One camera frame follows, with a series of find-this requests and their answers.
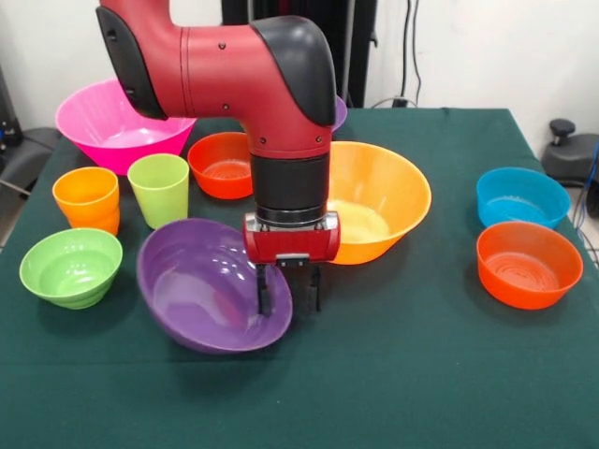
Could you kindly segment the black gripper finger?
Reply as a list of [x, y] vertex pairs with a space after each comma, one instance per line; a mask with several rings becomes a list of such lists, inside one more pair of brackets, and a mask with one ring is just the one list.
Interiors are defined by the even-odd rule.
[[270, 293], [266, 279], [266, 266], [263, 264], [256, 265], [256, 291], [258, 301], [258, 313], [263, 316], [270, 316]]
[[310, 282], [307, 287], [308, 304], [312, 311], [321, 311], [320, 281], [320, 267], [318, 265], [312, 265]]

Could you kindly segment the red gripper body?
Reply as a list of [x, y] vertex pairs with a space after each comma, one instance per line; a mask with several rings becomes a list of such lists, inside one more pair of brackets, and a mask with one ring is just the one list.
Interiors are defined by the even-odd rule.
[[260, 221], [253, 212], [246, 213], [243, 239], [247, 257], [256, 265], [288, 260], [330, 262], [340, 249], [341, 222], [336, 211], [328, 211], [315, 223], [280, 227]]

